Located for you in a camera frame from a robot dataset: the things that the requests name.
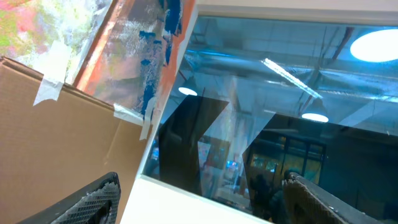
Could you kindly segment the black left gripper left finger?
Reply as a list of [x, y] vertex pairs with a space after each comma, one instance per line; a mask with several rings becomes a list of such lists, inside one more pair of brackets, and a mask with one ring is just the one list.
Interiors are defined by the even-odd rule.
[[118, 174], [109, 172], [20, 224], [115, 224], [121, 199]]

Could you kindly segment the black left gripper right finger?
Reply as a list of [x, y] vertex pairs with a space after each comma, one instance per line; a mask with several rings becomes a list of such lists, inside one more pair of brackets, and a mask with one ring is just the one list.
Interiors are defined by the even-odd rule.
[[296, 172], [288, 174], [282, 189], [293, 224], [381, 224]]

